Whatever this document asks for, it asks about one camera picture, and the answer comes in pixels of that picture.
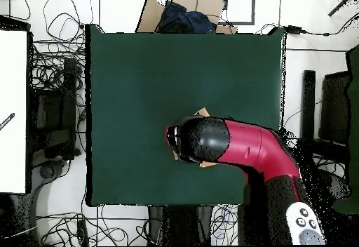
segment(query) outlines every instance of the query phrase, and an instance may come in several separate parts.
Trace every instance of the green table surface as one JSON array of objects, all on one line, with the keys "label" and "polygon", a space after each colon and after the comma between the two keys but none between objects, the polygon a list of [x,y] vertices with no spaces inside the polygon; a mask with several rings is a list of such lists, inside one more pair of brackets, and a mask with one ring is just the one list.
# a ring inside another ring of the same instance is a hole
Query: green table surface
[{"label": "green table surface", "polygon": [[351,160],[348,165],[349,182],[352,195],[349,199],[338,200],[334,209],[340,213],[359,213],[359,45],[346,54],[348,70],[352,82],[348,88],[350,134],[349,152]]},{"label": "green table surface", "polygon": [[206,107],[211,116],[278,129],[283,29],[270,36],[90,30],[90,204],[241,203],[240,169],[175,161],[165,127]]}]

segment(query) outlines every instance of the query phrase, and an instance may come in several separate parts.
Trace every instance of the cardboard piece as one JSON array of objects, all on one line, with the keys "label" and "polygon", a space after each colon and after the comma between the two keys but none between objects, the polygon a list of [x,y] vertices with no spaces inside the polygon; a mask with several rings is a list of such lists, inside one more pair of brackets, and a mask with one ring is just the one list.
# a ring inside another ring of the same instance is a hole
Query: cardboard piece
[{"label": "cardboard piece", "polygon": [[[197,0],[172,0],[187,8],[187,11],[194,11],[196,9]],[[213,24],[218,24],[219,16],[222,14],[224,2],[222,0],[198,0],[197,11],[205,15],[209,15],[208,19]],[[144,7],[140,16],[140,20],[135,32],[155,32],[158,22],[165,7],[156,0],[145,0]],[[235,34],[237,27],[232,27]],[[217,26],[216,33],[232,34],[229,26]]]},{"label": "cardboard piece", "polygon": [[145,0],[135,32],[154,32],[164,9],[164,6],[156,0]]},{"label": "cardboard piece", "polygon": [[[194,115],[201,115],[201,116],[204,116],[204,117],[209,117],[210,116],[205,107],[200,109],[199,111],[197,111]],[[174,156],[175,160],[178,160],[178,155],[176,154],[175,151],[173,151],[173,156]],[[207,168],[208,166],[215,166],[215,165],[217,165],[217,163],[209,163],[207,161],[203,161],[202,163],[199,164],[199,166],[201,168]]]},{"label": "cardboard piece", "polygon": [[235,33],[237,33],[237,27],[218,25],[216,28],[216,33],[218,33],[218,34],[235,34]]}]

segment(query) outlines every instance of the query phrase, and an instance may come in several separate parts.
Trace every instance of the remote button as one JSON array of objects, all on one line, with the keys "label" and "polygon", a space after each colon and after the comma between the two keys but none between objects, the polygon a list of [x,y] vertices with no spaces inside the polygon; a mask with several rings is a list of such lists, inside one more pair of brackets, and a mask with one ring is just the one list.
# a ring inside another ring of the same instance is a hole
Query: remote button
[{"label": "remote button", "polygon": [[312,229],[305,229],[300,235],[299,240],[301,245],[324,245],[324,240],[316,231]]},{"label": "remote button", "polygon": [[307,218],[308,217],[308,211],[306,209],[300,209],[300,213],[305,217]]},{"label": "remote button", "polygon": [[317,224],[314,220],[309,220],[309,224],[312,228],[316,229],[317,228]]},{"label": "remote button", "polygon": [[300,227],[305,227],[306,226],[306,222],[303,218],[298,218],[297,220],[295,220],[295,222],[297,223],[297,225],[299,225]]}]

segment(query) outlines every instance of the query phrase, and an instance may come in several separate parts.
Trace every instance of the desk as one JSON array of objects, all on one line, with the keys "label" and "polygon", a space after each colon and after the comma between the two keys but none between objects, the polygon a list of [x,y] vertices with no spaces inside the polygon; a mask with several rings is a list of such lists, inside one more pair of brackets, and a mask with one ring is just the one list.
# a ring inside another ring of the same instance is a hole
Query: desk
[{"label": "desk", "polygon": [[282,29],[103,34],[87,25],[86,203],[241,203],[241,171],[175,161],[165,126],[206,107],[212,116],[278,129],[282,37]]},{"label": "desk", "polygon": [[29,35],[17,22],[0,16],[0,124],[15,114],[0,130],[0,192],[21,194],[25,193],[29,163]]}]

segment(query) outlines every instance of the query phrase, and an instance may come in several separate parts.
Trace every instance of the white screen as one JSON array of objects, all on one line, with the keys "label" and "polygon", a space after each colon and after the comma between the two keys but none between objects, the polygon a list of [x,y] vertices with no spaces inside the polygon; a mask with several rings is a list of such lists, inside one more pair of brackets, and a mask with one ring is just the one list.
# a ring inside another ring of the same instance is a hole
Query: white screen
[{"label": "white screen", "polygon": [[27,33],[0,30],[0,192],[25,193]]}]

